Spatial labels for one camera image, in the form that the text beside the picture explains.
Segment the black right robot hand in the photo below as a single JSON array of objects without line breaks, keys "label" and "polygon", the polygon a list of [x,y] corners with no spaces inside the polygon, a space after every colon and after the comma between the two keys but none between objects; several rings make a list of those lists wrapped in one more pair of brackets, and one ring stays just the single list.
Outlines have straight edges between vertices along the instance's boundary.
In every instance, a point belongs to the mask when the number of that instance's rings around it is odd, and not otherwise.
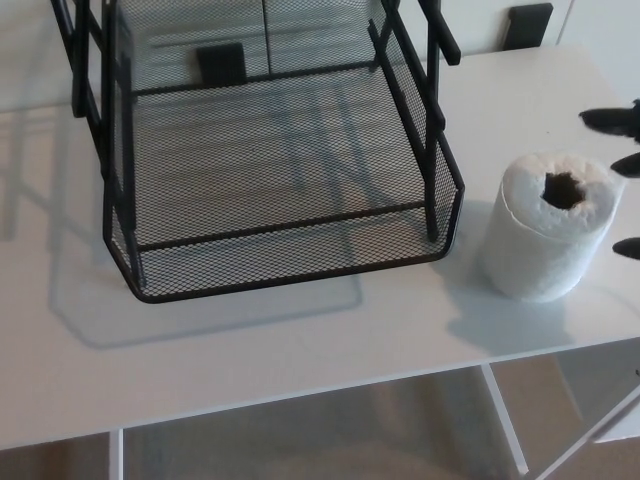
[{"label": "black right robot hand", "polygon": [[[639,100],[629,108],[595,108],[579,114],[584,125],[595,132],[625,137],[639,143]],[[610,168],[627,179],[639,178],[639,153],[614,162]],[[639,259],[639,238],[632,237],[616,242],[612,250],[626,258]]]}]

